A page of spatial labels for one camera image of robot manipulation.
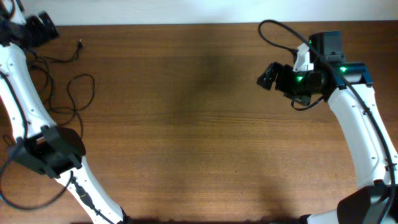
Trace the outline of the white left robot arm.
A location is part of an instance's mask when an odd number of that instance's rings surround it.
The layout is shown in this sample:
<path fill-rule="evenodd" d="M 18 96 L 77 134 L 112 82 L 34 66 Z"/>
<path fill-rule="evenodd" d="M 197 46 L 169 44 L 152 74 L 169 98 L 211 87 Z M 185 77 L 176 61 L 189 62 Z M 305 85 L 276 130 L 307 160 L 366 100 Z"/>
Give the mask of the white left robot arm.
<path fill-rule="evenodd" d="M 129 223 L 129 217 L 96 180 L 81 136 L 47 112 L 29 74 L 25 51 L 59 36 L 46 12 L 25 17 L 20 1 L 1 1 L 1 99 L 12 127 L 12 161 L 47 175 L 70 192 L 93 223 Z"/>

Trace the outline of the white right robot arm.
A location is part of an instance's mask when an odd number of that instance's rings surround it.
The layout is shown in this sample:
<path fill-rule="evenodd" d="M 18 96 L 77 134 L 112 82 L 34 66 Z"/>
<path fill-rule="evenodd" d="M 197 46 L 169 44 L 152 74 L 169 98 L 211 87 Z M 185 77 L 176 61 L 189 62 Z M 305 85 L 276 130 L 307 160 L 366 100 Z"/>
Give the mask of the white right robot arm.
<path fill-rule="evenodd" d="M 299 223 L 397 223 L 397 152 L 367 66 L 346 61 L 339 31 L 313 34 L 290 52 L 293 66 L 273 62 L 257 84 L 281 91 L 300 111 L 327 103 L 343 131 L 358 185 L 335 209 L 303 215 Z"/>

